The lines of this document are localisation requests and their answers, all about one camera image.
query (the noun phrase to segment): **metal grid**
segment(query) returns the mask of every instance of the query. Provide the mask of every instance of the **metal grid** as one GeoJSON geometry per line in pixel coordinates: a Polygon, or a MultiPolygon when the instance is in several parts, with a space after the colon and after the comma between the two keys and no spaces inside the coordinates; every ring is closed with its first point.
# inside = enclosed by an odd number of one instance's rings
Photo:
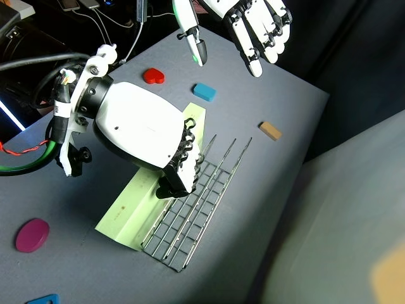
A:
{"type": "Polygon", "coordinates": [[[229,173],[221,165],[229,154],[232,142],[222,161],[214,165],[204,161],[197,189],[185,198],[168,203],[148,232],[144,251],[170,268],[180,272],[189,264],[214,212],[227,190],[251,139],[229,173]]]}

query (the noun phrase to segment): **red heart-shaped block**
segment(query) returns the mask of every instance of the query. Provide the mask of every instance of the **red heart-shaped block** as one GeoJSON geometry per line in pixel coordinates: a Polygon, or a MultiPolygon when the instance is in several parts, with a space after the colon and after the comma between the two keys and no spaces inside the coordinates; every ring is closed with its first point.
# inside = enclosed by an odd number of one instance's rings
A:
{"type": "Polygon", "coordinates": [[[147,84],[162,84],[165,82],[165,75],[155,68],[150,68],[144,73],[144,80],[147,84]]]}

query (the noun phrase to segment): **light strip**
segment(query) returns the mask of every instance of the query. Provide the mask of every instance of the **light strip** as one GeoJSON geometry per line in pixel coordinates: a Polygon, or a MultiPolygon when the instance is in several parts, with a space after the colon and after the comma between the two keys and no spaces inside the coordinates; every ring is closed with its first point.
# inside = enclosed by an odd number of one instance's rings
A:
{"type": "Polygon", "coordinates": [[[0,108],[10,117],[10,119],[16,124],[17,127],[20,128],[21,131],[25,131],[25,127],[22,125],[21,122],[7,109],[6,105],[0,100],[0,108]]]}

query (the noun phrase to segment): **oval purple block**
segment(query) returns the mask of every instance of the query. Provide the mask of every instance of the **oval purple block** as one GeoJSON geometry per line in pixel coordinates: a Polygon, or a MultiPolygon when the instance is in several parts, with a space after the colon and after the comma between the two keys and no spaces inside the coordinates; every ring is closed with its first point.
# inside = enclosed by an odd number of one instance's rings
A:
{"type": "Polygon", "coordinates": [[[40,218],[26,223],[18,232],[15,246],[18,251],[30,253],[39,249],[49,234],[49,225],[40,218]]]}

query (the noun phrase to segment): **blue object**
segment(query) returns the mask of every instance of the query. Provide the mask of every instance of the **blue object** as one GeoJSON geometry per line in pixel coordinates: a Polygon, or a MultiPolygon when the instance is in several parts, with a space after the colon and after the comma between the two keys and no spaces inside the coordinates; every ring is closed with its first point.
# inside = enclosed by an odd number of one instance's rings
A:
{"type": "Polygon", "coordinates": [[[49,296],[45,296],[43,298],[39,298],[39,299],[27,302],[27,304],[48,304],[48,303],[59,304],[59,295],[50,294],[49,296]]]}
{"type": "Polygon", "coordinates": [[[208,85],[205,85],[205,84],[196,84],[196,86],[193,88],[192,92],[197,97],[203,98],[203,100],[206,100],[206,101],[214,100],[214,97],[216,95],[216,90],[214,90],[212,87],[209,87],[208,85]]]}

